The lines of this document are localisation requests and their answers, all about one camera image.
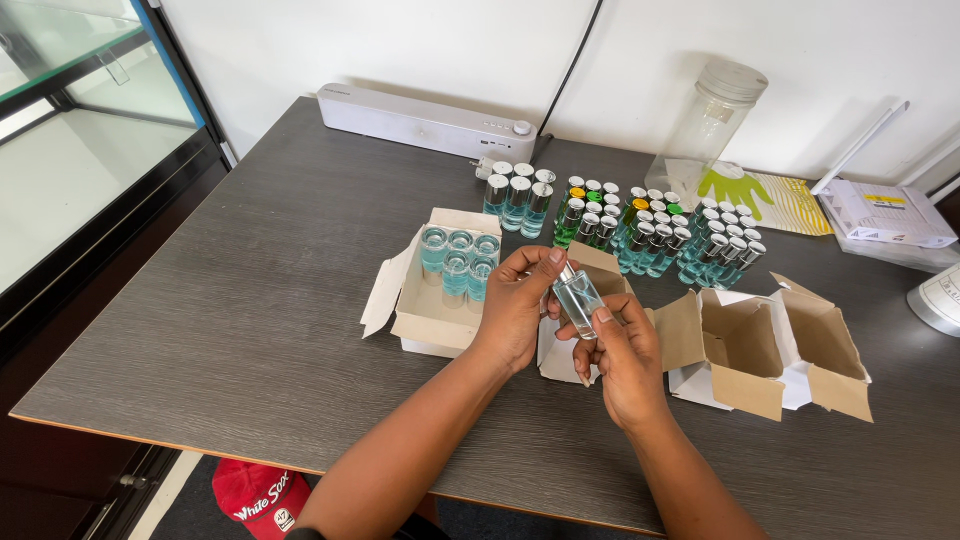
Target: glass shelf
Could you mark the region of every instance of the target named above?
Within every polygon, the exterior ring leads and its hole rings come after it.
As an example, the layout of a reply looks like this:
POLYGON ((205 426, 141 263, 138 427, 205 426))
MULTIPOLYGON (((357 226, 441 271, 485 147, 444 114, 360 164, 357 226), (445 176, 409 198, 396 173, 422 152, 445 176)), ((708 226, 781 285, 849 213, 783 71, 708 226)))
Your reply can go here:
POLYGON ((137 21, 0 0, 0 102, 141 32, 137 21))

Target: glass jar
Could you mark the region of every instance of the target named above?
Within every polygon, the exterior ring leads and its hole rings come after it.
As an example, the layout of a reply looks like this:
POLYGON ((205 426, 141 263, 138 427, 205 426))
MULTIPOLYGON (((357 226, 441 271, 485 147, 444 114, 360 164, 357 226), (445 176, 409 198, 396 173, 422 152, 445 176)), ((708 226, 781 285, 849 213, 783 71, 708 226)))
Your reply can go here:
POLYGON ((647 189, 673 191, 680 195, 684 211, 692 211, 703 196, 697 195, 697 188, 767 84, 767 78, 752 67, 710 61, 693 85, 695 91, 663 151, 647 171, 647 189))

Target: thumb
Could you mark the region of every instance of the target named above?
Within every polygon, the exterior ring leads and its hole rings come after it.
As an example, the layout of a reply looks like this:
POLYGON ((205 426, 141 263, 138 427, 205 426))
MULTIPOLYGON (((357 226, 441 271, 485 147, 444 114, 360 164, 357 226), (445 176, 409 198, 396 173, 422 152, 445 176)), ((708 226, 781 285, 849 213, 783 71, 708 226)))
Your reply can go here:
POLYGON ((597 308, 593 312, 592 319, 593 331, 603 340, 604 347, 610 354, 612 361, 617 362, 635 354, 627 338, 627 331, 620 326, 620 323, 616 322, 609 307, 597 308))
POLYGON ((553 281, 560 276, 560 272, 566 265, 566 250, 564 248, 553 247, 550 254, 537 263, 537 267, 530 273, 530 276, 523 280, 522 288, 530 291, 531 296, 539 298, 543 296, 543 291, 547 289, 553 281))

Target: white wall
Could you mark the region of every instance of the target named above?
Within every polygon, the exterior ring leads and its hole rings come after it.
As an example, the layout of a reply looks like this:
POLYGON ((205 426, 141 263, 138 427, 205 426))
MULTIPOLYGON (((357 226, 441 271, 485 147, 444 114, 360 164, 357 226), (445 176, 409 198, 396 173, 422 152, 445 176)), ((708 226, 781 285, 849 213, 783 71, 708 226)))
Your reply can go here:
MULTIPOLYGON (((329 82, 539 124, 593 9, 593 0, 162 4, 238 157, 298 95, 329 82)), ((909 99, 845 171, 894 184, 960 135, 958 17, 950 0, 607 0, 547 130, 656 153, 702 66, 721 57, 770 80, 723 159, 816 178, 909 99)), ((952 159, 942 168, 960 169, 960 153, 952 159)), ((920 186, 941 180, 925 175, 920 186)))

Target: black cable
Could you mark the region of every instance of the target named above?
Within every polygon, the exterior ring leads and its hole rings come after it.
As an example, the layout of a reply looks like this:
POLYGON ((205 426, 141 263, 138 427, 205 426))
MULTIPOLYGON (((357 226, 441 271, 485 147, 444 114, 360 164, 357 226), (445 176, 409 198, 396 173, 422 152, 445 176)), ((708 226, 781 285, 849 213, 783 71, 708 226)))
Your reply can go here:
POLYGON ((577 60, 580 59, 580 53, 584 52, 584 45, 587 44, 587 38, 590 36, 590 30, 593 30, 593 23, 597 20, 597 14, 600 13, 600 6, 602 5, 603 0, 597 0, 597 6, 593 9, 593 16, 590 18, 590 22, 587 25, 587 31, 584 32, 584 38, 580 41, 580 48, 577 49, 577 54, 573 55, 573 62, 570 63, 570 68, 566 70, 564 81, 560 83, 560 88, 557 90, 557 95, 553 96, 553 103, 550 104, 550 109, 546 110, 546 116, 544 116, 543 121, 540 122, 540 129, 537 130, 537 137, 543 135, 543 128, 546 127, 546 121, 550 119, 550 114, 553 112, 553 108, 557 107, 557 101, 560 99, 560 94, 564 93, 564 86, 566 86, 566 82, 570 79, 570 74, 573 73, 573 68, 577 65, 577 60))

